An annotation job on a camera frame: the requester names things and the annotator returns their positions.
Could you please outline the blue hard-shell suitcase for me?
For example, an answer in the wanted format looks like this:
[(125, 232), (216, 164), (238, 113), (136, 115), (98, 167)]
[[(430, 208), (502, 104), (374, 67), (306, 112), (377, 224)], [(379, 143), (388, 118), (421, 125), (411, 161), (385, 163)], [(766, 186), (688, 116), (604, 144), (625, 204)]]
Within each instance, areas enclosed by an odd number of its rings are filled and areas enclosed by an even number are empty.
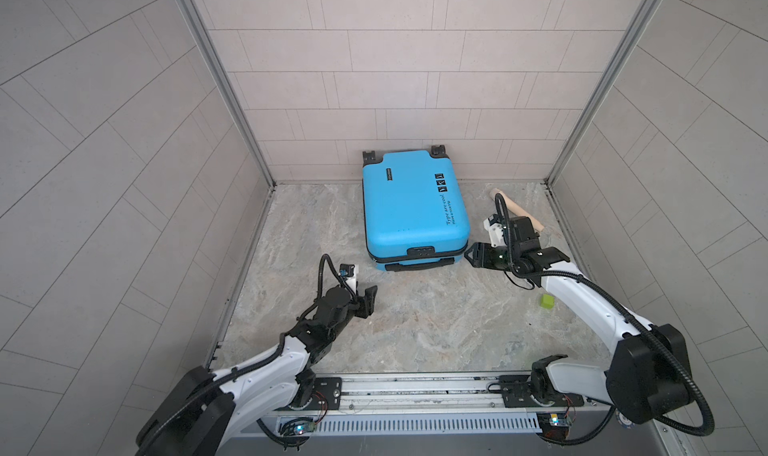
[(470, 221), (445, 147), (362, 158), (366, 248), (376, 267), (418, 271), (460, 260)]

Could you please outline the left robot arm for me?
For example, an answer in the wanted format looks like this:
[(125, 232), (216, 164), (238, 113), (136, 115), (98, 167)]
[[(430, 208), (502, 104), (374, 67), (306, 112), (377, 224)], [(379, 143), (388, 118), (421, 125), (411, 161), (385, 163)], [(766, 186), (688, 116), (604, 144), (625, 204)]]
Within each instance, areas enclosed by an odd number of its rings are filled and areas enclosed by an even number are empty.
[(274, 349), (230, 369), (188, 371), (136, 436), (139, 455), (214, 455), (269, 412), (306, 404), (311, 367), (355, 317), (374, 312), (378, 288), (350, 294), (336, 286), (319, 298), (312, 318), (280, 335)]

